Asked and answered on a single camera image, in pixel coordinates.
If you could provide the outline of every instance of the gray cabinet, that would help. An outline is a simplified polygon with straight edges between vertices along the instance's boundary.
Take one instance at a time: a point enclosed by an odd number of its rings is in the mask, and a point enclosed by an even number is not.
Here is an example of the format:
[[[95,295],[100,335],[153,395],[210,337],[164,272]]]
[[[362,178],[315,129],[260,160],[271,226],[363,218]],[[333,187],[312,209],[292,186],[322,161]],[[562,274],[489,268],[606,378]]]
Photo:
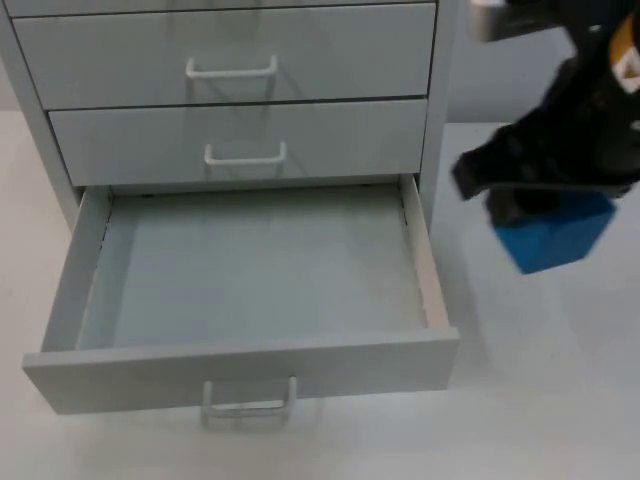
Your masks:
[[[458,0],[0,2],[75,223],[23,363],[56,412],[446,388],[427,225]]]

